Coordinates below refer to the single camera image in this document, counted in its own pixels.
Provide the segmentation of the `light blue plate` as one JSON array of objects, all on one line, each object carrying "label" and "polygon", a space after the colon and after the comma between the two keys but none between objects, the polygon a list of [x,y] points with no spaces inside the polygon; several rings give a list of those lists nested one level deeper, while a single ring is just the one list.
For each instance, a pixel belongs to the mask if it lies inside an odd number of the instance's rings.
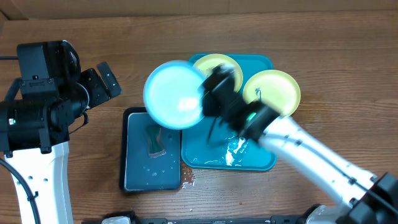
[{"label": "light blue plate", "polygon": [[159,65],[144,84],[143,100],[151,118],[161,126],[182,130],[203,118],[205,77],[192,63],[174,60]]}]

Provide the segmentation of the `green scrubbing sponge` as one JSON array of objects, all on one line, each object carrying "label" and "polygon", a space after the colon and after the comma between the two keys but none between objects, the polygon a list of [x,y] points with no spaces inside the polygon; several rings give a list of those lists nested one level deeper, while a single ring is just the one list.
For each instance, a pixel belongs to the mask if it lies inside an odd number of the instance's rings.
[{"label": "green scrubbing sponge", "polygon": [[161,143],[162,128],[160,126],[146,127],[146,139],[148,142],[149,157],[159,157],[165,154]]}]

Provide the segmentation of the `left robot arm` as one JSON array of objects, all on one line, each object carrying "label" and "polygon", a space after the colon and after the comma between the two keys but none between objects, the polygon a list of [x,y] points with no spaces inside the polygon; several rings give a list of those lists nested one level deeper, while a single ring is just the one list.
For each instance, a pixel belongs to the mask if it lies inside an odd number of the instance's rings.
[{"label": "left robot arm", "polygon": [[73,223],[69,127],[122,93],[106,62],[22,71],[1,102],[1,165],[11,173],[23,223]]}]

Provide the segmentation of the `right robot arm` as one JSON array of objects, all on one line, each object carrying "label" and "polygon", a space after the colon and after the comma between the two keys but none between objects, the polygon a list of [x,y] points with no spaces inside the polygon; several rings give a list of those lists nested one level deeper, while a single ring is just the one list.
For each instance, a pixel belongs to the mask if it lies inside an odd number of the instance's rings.
[{"label": "right robot arm", "polygon": [[377,177],[347,161],[304,131],[290,116],[234,91],[234,70],[219,65],[203,82],[203,112],[220,117],[244,139],[273,152],[334,201],[315,205],[298,223],[397,223],[397,178]]}]

